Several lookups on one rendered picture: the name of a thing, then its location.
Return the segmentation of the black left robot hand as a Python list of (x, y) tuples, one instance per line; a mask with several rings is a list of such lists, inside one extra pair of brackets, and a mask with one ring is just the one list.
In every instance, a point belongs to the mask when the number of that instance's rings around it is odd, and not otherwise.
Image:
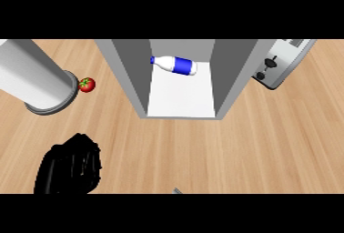
[(36, 194), (88, 194), (98, 187), (101, 149), (86, 134), (77, 133), (46, 153), (35, 185)]

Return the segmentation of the grey open cabinet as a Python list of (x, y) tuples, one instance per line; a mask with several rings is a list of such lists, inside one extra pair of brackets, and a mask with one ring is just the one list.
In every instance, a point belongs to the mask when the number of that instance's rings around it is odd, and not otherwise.
[[(105, 57), (139, 117), (221, 120), (259, 69), (274, 39), (99, 39)], [(194, 76), (163, 70), (151, 57), (198, 64)]]

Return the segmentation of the white blue-labelled water bottle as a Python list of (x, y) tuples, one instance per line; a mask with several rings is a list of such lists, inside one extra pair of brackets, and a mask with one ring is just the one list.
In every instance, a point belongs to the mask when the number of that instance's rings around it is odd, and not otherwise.
[(151, 64), (179, 75), (194, 76), (198, 72), (198, 64), (178, 56), (153, 56)]

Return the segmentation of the red tomato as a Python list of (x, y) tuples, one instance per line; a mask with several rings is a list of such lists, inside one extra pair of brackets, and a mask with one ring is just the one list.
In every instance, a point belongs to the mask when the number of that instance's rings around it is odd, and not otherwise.
[(80, 81), (80, 84), (79, 84), (79, 89), (85, 92), (85, 93), (89, 93), (94, 91), (94, 89), (97, 88), (97, 81), (92, 77), (88, 77), (85, 78), (82, 81)]

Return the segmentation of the silver toaster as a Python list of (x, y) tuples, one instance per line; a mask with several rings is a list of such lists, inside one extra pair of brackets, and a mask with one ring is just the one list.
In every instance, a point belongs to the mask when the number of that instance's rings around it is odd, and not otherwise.
[(278, 39), (253, 78), (275, 90), (300, 65), (317, 39)]

